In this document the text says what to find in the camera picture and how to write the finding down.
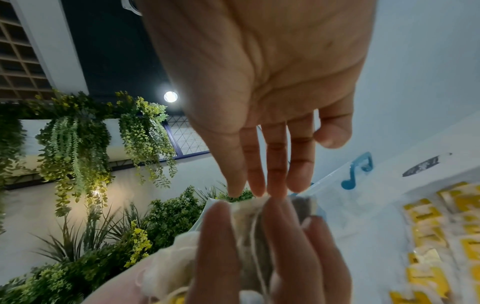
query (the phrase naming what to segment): person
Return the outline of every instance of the person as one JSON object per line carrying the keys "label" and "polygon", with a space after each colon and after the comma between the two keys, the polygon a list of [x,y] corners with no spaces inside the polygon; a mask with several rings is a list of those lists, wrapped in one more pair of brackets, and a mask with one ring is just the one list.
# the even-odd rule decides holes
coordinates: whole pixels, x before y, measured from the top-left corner
{"label": "person", "polygon": [[[355,85],[372,36],[375,0],[140,0],[153,46],[181,92],[190,124],[239,196],[272,196],[263,228],[274,256],[274,304],[347,304],[352,281],[326,223],[300,225],[288,189],[310,186],[316,142],[352,135]],[[314,130],[314,111],[320,128]],[[257,125],[266,141],[267,181]],[[291,156],[288,168],[287,128]],[[87,304],[146,302],[137,278],[149,258],[107,282]],[[229,207],[205,215],[187,304],[239,302],[239,261]]]}

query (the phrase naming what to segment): wooden lattice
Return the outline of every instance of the wooden lattice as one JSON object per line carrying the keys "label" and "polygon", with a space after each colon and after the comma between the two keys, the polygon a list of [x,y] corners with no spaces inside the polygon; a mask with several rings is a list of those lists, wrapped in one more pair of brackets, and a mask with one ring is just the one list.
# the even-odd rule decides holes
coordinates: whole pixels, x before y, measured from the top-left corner
{"label": "wooden lattice", "polygon": [[52,87],[12,5],[0,1],[0,101],[50,99]]}

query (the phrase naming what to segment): black ceiling panel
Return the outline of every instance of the black ceiling panel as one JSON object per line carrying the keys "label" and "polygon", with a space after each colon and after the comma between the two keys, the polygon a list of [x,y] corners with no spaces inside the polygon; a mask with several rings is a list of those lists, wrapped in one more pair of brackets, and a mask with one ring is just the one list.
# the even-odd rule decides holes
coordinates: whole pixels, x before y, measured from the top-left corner
{"label": "black ceiling panel", "polygon": [[141,17],[122,7],[121,0],[62,0],[90,95],[111,101],[128,91],[181,113],[163,93],[170,83],[142,24]]}

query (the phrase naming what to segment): wall light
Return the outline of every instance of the wall light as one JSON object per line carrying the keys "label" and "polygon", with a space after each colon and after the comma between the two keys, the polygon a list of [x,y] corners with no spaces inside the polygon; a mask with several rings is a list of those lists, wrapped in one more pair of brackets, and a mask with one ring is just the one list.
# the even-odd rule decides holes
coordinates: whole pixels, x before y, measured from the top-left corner
{"label": "wall light", "polygon": [[163,96],[163,99],[165,99],[166,102],[175,102],[179,98],[178,94],[172,91],[168,91],[165,93]]}

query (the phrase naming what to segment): white beam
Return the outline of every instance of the white beam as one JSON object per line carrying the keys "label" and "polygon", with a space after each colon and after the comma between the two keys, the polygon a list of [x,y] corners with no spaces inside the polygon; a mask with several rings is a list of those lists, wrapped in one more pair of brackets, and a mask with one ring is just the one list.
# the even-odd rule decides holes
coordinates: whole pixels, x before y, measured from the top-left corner
{"label": "white beam", "polygon": [[88,94],[87,83],[60,0],[11,0],[50,84]]}

